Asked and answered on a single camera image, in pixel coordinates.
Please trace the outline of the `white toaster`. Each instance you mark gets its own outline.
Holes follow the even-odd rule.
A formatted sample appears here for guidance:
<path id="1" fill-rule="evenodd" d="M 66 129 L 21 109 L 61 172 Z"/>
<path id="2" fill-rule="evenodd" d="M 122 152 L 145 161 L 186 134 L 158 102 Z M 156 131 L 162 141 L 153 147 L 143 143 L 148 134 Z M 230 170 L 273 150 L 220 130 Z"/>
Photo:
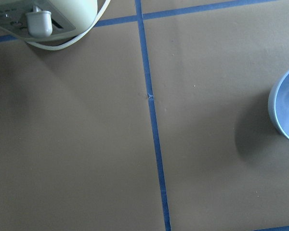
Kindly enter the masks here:
<path id="1" fill-rule="evenodd" d="M 93 24 L 95 0 L 0 0 L 0 29 L 27 42 L 75 37 Z"/>

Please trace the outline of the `blue bowl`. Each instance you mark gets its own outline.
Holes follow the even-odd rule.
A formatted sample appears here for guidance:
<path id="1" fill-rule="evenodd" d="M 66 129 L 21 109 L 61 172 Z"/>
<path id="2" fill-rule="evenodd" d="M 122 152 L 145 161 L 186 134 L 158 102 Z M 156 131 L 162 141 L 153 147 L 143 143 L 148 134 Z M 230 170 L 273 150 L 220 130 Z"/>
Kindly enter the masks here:
<path id="1" fill-rule="evenodd" d="M 289 140 L 289 70 L 272 86 L 267 106 L 271 123 Z"/>

